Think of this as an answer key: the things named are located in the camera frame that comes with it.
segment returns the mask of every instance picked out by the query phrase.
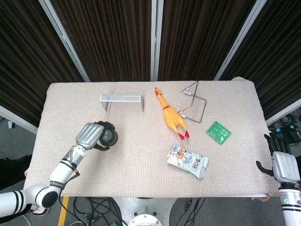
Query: rubber chicken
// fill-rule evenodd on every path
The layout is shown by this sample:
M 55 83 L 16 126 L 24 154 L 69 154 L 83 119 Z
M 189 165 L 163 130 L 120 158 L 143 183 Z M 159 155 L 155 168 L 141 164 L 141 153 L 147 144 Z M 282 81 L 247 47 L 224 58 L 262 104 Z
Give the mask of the rubber chicken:
M 164 100 L 162 96 L 162 91 L 159 90 L 158 88 L 155 88 L 155 94 L 157 98 L 159 99 L 162 108 L 163 108 L 163 117 L 164 121 L 167 126 L 169 126 L 174 132 L 176 132 L 181 140 L 185 140 L 186 138 L 189 138 L 189 134 L 187 131 L 187 127 L 185 125 L 185 122 L 183 118 L 175 111 L 174 108 L 169 106 L 166 101 Z M 185 136 L 183 136 L 181 133 L 179 133 L 177 126 L 182 126 L 185 129 Z

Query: wire frame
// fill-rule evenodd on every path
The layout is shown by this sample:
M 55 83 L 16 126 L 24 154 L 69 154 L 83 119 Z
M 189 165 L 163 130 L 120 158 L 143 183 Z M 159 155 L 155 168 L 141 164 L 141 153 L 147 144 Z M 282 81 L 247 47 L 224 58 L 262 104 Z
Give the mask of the wire frame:
M 203 120 L 203 115 L 204 115 L 205 108 L 206 108 L 206 105 L 207 105 L 207 100 L 205 100 L 205 99 L 203 99 L 203 98 L 201 98 L 201 97 L 199 97 L 199 96 L 196 95 L 196 92 L 197 92 L 197 89 L 198 89 L 198 81 L 194 82 L 194 83 L 191 84 L 190 86 L 188 86 L 188 87 L 186 87 L 185 89 L 183 89 L 183 90 L 181 91 L 181 93 L 184 93 L 184 94 L 190 96 L 192 93 L 189 92 L 189 88 L 190 88 L 191 86 L 193 86 L 194 84 L 196 84 L 196 88 L 195 88 L 195 90 L 194 90 L 194 94 L 193 94 L 193 97 L 192 97 L 192 101 L 191 101 L 191 103 L 190 103 L 190 106 L 184 108 L 183 110 L 178 111 L 177 113 L 178 113 L 181 117 L 183 117 L 183 118 L 189 119 L 189 120 L 194 121 L 194 122 L 196 122 L 196 123 L 201 123 L 202 120 Z M 193 106 L 193 103 L 194 103 L 194 99 L 195 99 L 195 98 L 198 98 L 198 99 L 204 101 L 204 108 L 203 108 L 203 110 L 202 110 L 202 116 L 201 116 L 201 118 L 200 118 L 199 120 L 196 120 L 196 119 L 187 117 L 185 114 L 183 114 L 184 111 L 190 109 L 190 108 Z

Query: green packet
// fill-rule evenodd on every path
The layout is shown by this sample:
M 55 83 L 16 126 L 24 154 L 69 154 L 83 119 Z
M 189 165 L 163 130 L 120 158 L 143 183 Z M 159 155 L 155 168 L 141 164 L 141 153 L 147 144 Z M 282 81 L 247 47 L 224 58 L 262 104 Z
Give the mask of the green packet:
M 231 132 L 217 121 L 212 124 L 206 133 L 216 140 L 220 145 L 222 145 L 231 135 Z

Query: white textured tablecloth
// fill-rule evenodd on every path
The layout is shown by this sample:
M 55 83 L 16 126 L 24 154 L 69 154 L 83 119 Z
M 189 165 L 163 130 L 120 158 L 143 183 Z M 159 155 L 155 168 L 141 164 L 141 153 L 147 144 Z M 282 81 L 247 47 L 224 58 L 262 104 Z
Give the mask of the white textured tablecloth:
M 263 134 L 268 129 L 254 84 L 250 81 L 201 81 L 197 95 L 207 99 L 201 124 L 185 120 L 190 139 L 181 141 L 164 122 L 154 88 L 176 110 L 190 104 L 181 94 L 192 81 L 55 83 L 47 91 L 25 188 L 49 184 L 49 175 L 75 145 L 87 122 L 109 121 L 119 135 L 106 152 L 92 149 L 78 166 L 80 177 L 68 183 L 63 195 L 132 197 L 239 196 L 274 193 L 277 182 L 262 174 L 255 161 L 271 167 Z M 138 103 L 112 103 L 106 112 L 100 94 L 133 93 Z M 191 109 L 199 112 L 198 104 Z M 232 132 L 220 145 L 206 134 L 218 121 Z M 173 143 L 209 157 L 203 179 L 166 163 Z

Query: floor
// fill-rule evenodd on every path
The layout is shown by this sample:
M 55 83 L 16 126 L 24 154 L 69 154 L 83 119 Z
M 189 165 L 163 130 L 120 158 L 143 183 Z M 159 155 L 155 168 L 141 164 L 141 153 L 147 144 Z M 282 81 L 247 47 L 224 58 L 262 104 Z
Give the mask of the floor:
M 297 109 L 295 115 L 300 115 L 301 109 Z M 27 154 L 31 154 L 34 147 L 35 135 L 31 132 L 16 126 L 14 129 L 8 129 L 8 121 L 0 121 L 0 158 L 16 159 Z M 301 155 L 301 143 L 292 147 L 292 152 L 296 156 Z M 21 190 L 24 181 L 21 181 L 2 192 Z M 70 198 L 68 209 L 72 210 L 74 197 Z M 193 199 L 191 208 L 184 214 L 179 226 L 183 226 L 188 215 L 192 211 L 196 199 Z M 177 199 L 171 214 L 170 225 L 175 226 L 179 217 L 184 213 L 188 199 Z M 90 211 L 89 203 L 84 198 L 79 198 L 77 206 L 81 210 Z M 56 226 L 59 219 L 61 206 L 59 202 L 51 208 L 50 212 L 44 217 L 36 217 L 26 214 L 32 226 Z M 67 213 L 65 225 L 68 226 L 76 221 L 75 217 Z M 109 216 L 108 221 L 113 223 L 114 217 Z M 28 223 L 21 216 L 2 226 L 27 226 Z M 103 219 L 95 223 L 95 226 L 106 225 Z M 251 200 L 251 198 L 206 198 L 201 211 L 195 218 L 195 225 L 200 226 L 283 226 L 284 218 L 281 211 L 280 200 L 271 198 L 268 202 Z

